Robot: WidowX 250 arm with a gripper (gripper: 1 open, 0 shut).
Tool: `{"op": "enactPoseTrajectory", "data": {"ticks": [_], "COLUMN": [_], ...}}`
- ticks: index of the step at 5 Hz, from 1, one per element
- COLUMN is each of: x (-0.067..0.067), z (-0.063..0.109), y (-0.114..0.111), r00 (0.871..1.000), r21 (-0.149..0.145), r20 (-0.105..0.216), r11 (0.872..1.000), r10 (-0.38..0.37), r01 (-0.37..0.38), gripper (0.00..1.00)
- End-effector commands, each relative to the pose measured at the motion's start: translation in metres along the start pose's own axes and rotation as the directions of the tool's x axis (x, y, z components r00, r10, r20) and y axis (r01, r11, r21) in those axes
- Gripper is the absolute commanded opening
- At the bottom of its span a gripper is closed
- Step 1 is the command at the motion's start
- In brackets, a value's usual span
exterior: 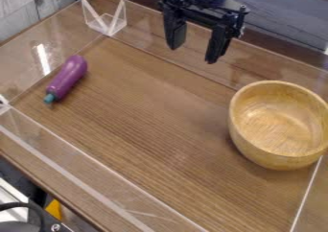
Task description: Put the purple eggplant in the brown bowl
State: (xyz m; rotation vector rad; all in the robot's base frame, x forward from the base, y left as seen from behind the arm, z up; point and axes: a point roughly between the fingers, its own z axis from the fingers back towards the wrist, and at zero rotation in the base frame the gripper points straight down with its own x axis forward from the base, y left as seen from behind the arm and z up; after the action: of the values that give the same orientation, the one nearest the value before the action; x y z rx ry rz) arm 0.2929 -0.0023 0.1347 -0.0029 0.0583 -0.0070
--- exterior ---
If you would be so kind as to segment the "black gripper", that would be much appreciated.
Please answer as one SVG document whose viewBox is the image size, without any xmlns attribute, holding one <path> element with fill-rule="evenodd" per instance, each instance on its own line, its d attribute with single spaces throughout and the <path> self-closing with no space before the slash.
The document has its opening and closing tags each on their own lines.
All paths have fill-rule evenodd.
<svg viewBox="0 0 328 232">
<path fill-rule="evenodd" d="M 222 24 L 213 28 L 204 54 L 204 61 L 215 63 L 225 54 L 231 37 L 243 34 L 245 17 L 250 12 L 247 6 L 235 0 L 162 0 L 160 5 L 164 40 L 171 50 L 186 41 L 186 19 L 207 28 Z"/>
</svg>

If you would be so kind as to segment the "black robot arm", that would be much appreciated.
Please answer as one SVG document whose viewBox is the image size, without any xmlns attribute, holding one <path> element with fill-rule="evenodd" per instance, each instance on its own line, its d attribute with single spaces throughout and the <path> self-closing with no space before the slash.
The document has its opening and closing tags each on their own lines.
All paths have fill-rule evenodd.
<svg viewBox="0 0 328 232">
<path fill-rule="evenodd" d="M 249 8 L 234 0 L 160 0 L 159 5 L 167 47 L 175 50 L 183 45 L 191 22 L 211 30 L 204 61 L 215 63 L 231 39 L 243 35 Z"/>
</svg>

